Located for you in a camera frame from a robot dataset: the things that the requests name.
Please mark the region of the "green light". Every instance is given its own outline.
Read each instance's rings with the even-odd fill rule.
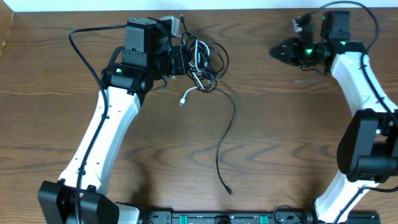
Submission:
[[[305,53],[308,54],[308,55],[311,54],[312,53],[312,49],[306,49]]]

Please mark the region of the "wooden table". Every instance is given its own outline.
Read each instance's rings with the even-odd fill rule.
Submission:
[[[56,181],[74,155],[93,114],[98,87],[68,42],[77,27],[124,24],[128,17],[185,14],[199,38],[228,50],[231,66],[220,88],[236,100],[236,120],[220,152],[216,144],[231,116],[225,96],[191,93],[188,77],[150,92],[128,129],[113,168],[108,197],[174,210],[309,208],[338,170],[336,148],[351,115],[330,76],[301,72],[268,55],[294,36],[291,19],[308,10],[18,13],[0,60],[0,223],[44,222],[37,191]],[[370,52],[384,90],[398,101],[398,9],[375,9],[380,39]],[[366,44],[372,20],[352,10],[353,40]],[[317,15],[318,26],[322,15]],[[99,73],[124,31],[76,35]],[[390,178],[383,187],[394,187]],[[396,223],[398,194],[368,193],[358,210],[377,210]]]

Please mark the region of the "white wall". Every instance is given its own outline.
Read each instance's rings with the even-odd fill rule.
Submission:
[[[330,0],[4,0],[14,12],[319,7]],[[367,7],[398,7],[398,0],[359,0]],[[354,7],[341,4],[336,7]]]

